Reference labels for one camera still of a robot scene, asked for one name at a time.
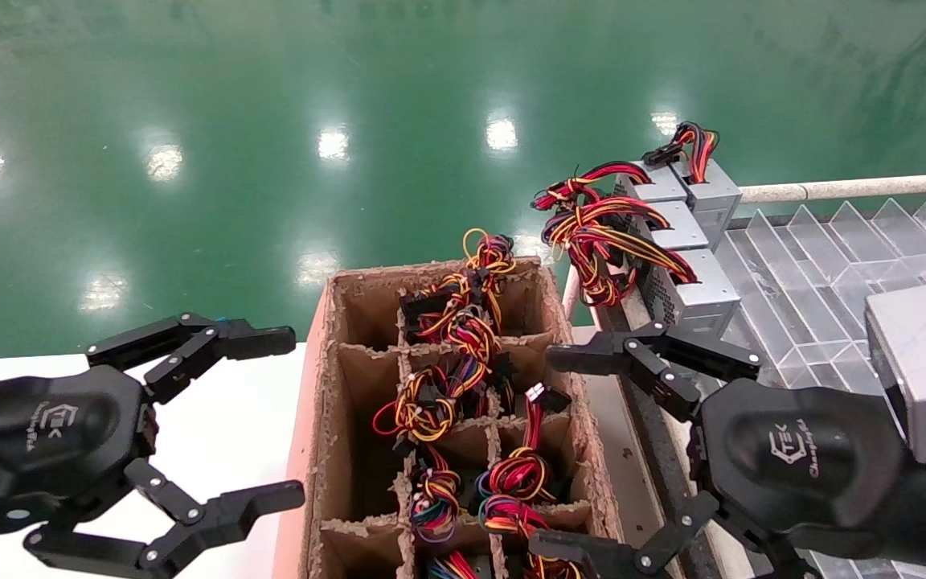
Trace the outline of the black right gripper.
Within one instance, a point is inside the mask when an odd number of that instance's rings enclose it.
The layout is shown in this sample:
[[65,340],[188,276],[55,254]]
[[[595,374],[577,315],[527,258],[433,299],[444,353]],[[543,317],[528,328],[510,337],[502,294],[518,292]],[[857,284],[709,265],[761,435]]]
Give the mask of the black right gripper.
[[[717,523],[768,558],[769,578],[818,577],[795,547],[926,565],[926,464],[883,398],[769,388],[750,380],[762,366],[756,352],[661,322],[548,346],[547,365],[624,377],[676,421],[697,421],[698,471],[719,497],[699,492],[641,548],[536,530],[528,540],[534,556],[576,564],[585,578],[669,578],[671,561]],[[704,400],[679,368],[731,384]]]

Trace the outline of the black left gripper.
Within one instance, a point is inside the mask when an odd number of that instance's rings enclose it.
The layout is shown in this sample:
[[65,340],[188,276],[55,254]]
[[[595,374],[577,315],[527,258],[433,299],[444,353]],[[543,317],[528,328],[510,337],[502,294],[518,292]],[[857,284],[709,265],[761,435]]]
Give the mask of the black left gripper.
[[[205,551],[245,541],[262,516],[301,508],[298,480],[196,503],[145,459],[158,435],[151,402],[169,403],[221,359],[269,358],[295,347],[290,326],[182,313],[88,346],[93,368],[80,374],[1,380],[0,535],[47,523],[23,542],[47,567],[175,578]],[[144,387],[124,373],[155,359]],[[74,531],[132,490],[173,520],[164,536],[143,543]]]

